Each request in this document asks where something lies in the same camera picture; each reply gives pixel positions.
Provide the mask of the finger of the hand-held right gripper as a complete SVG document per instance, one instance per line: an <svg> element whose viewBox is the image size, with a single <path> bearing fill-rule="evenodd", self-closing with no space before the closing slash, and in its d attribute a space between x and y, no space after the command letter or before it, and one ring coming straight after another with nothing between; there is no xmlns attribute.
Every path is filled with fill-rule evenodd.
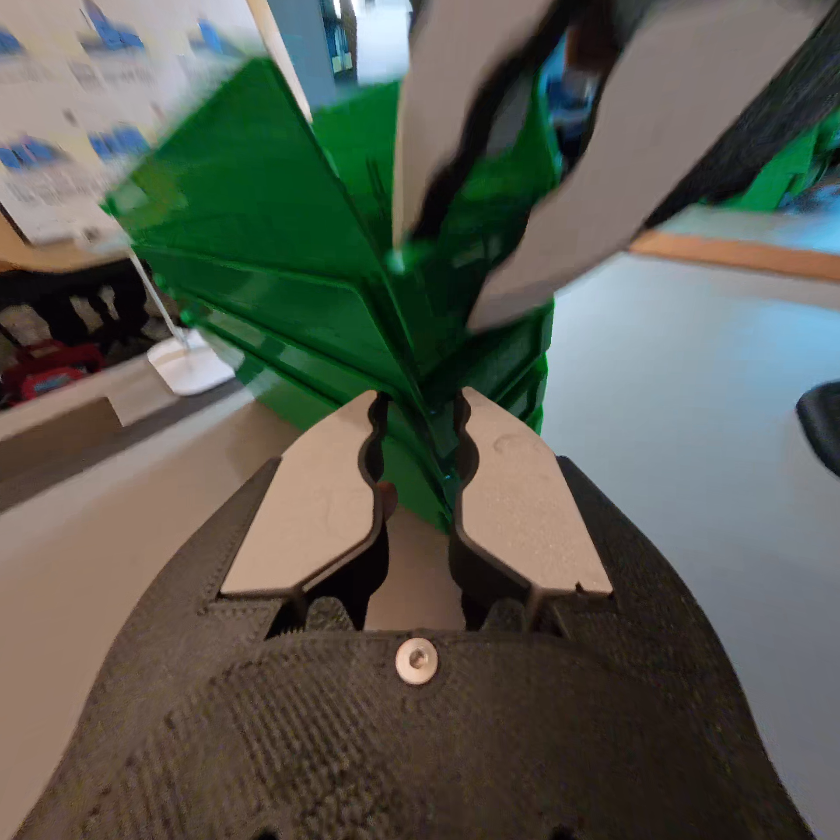
<svg viewBox="0 0 840 840"><path fill-rule="evenodd" d="M423 4L397 107L395 249L435 239L478 163L515 143L572 19L566 1Z"/></svg>
<svg viewBox="0 0 840 840"><path fill-rule="evenodd" d="M482 286L467 328L519 319L629 245L828 22L836 2L660 2L628 40L590 139Z"/></svg>

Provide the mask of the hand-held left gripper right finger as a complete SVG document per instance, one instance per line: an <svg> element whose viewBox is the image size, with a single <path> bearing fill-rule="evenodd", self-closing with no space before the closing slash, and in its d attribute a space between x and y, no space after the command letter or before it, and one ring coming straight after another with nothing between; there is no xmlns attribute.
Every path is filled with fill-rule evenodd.
<svg viewBox="0 0 840 840"><path fill-rule="evenodd" d="M611 610L614 585L557 456L529 425L473 387L458 394L450 573L468 623L492 606L521 605L526 626L546 607Z"/></svg>

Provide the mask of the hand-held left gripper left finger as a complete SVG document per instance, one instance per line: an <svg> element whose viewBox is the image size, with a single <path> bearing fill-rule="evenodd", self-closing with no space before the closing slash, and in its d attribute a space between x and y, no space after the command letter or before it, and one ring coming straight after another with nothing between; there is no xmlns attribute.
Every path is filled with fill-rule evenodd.
<svg viewBox="0 0 840 840"><path fill-rule="evenodd" d="M386 524L398 499L383 477L390 403L363 392L284 452L220 585L221 603L278 601L288 627L332 598L352 629L364 629L389 571Z"/></svg>

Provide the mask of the grey desk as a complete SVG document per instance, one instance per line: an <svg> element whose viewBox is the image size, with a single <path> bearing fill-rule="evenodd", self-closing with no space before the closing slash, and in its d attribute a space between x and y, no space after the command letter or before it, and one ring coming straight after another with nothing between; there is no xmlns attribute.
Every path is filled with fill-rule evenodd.
<svg viewBox="0 0 840 840"><path fill-rule="evenodd" d="M838 479L795 416L838 379L838 286L627 255L556 301L542 436L647 535L838 838ZM2 838L163 564L296 431L244 389L2 512Z"/></svg>

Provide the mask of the nested green bin stack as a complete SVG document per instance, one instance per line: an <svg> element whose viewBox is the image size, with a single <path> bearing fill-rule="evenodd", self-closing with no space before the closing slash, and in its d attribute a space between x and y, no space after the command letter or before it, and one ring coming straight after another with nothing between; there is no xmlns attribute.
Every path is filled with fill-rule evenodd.
<svg viewBox="0 0 840 840"><path fill-rule="evenodd" d="M816 184L838 164L839 110L803 132L735 192L707 196L701 205L768 214Z"/></svg>

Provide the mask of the red bag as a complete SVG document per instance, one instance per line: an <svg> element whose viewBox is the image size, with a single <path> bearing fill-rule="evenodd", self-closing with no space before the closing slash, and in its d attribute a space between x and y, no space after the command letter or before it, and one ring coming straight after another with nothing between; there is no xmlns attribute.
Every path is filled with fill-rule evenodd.
<svg viewBox="0 0 840 840"><path fill-rule="evenodd" d="M14 362L2 372L2 405L31 402L99 373L104 357L93 343L68 346L47 339L16 348Z"/></svg>

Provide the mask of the black round cushion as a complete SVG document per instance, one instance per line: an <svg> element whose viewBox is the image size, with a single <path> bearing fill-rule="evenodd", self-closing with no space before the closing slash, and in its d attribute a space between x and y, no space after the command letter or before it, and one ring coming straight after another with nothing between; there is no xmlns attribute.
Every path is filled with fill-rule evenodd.
<svg viewBox="0 0 840 840"><path fill-rule="evenodd" d="M839 477L839 381L825 382L805 392L795 411L813 454Z"/></svg>

